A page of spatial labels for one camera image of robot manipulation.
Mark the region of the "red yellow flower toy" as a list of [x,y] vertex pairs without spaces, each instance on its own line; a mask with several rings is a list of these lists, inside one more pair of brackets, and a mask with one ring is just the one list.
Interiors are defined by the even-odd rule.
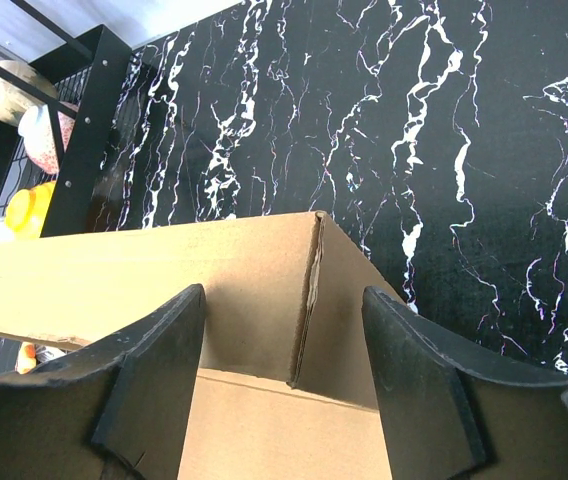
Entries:
[[66,351],[56,347],[36,345],[22,342],[18,351],[15,370],[19,374],[26,374],[38,365],[60,358],[66,355]]

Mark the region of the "brown cardboard box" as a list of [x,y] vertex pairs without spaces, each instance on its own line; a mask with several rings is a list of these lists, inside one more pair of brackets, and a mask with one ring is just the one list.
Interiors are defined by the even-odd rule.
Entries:
[[0,245],[0,335],[77,349],[184,288],[206,296],[182,479],[387,479],[364,290],[389,284],[323,212]]

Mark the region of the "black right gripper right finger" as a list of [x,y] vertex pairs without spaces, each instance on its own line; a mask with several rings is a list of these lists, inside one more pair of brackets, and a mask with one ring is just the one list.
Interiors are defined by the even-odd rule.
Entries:
[[363,327],[396,479],[568,479],[568,374],[501,356],[377,287]]

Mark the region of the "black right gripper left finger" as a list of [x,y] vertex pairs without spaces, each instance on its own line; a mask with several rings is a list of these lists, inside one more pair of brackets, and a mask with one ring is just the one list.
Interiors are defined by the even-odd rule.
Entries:
[[0,479],[174,479],[205,324],[199,284],[27,374],[0,374]]

